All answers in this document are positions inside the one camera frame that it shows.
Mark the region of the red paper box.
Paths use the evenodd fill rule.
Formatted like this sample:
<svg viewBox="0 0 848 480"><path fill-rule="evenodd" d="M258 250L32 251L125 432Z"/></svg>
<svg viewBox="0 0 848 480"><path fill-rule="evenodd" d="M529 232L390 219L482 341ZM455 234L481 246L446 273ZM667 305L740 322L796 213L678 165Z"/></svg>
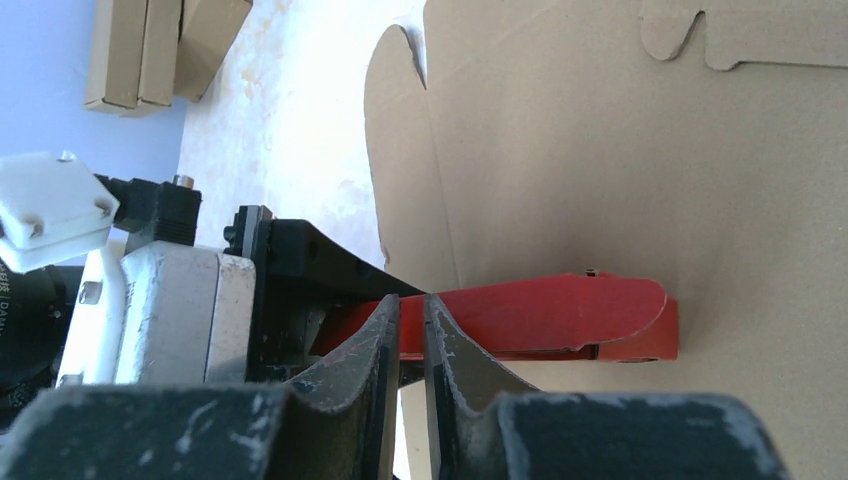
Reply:
<svg viewBox="0 0 848 480"><path fill-rule="evenodd" d="M566 273L438 296L499 360L640 363L679 355L677 301L647 278Z"/></svg>

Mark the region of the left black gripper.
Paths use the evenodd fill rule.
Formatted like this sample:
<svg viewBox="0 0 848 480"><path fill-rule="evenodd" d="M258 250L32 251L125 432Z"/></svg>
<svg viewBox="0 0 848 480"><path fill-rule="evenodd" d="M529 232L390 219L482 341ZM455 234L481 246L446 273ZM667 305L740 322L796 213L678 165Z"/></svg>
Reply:
<svg viewBox="0 0 848 480"><path fill-rule="evenodd" d="M331 299L422 293L262 206L241 207L224 235L220 251L164 240L91 251L57 384L285 379L308 363Z"/></svg>

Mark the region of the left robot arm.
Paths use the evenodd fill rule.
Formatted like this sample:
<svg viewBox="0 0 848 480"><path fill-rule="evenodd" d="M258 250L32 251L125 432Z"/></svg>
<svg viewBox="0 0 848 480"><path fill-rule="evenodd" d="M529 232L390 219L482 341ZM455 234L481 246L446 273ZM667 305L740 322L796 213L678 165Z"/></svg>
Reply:
<svg viewBox="0 0 848 480"><path fill-rule="evenodd" d="M305 220L243 206L214 251L131 241L117 260L1 272L1 423L62 382L283 381L326 354L331 309L416 289Z"/></svg>

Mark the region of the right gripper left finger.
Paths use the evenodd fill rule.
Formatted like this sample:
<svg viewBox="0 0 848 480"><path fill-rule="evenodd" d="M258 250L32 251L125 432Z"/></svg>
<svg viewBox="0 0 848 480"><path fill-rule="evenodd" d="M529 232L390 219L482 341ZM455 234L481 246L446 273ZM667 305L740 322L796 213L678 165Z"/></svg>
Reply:
<svg viewBox="0 0 848 480"><path fill-rule="evenodd" d="M389 479L400 301L281 383L65 386L1 449L5 479Z"/></svg>

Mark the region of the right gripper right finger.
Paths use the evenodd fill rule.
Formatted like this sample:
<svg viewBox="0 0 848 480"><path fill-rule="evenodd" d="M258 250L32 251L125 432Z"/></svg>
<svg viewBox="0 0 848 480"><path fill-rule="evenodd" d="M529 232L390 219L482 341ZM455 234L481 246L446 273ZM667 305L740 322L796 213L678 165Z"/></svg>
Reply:
<svg viewBox="0 0 848 480"><path fill-rule="evenodd" d="M436 479L786 479L760 419L703 393L544 392L424 301Z"/></svg>

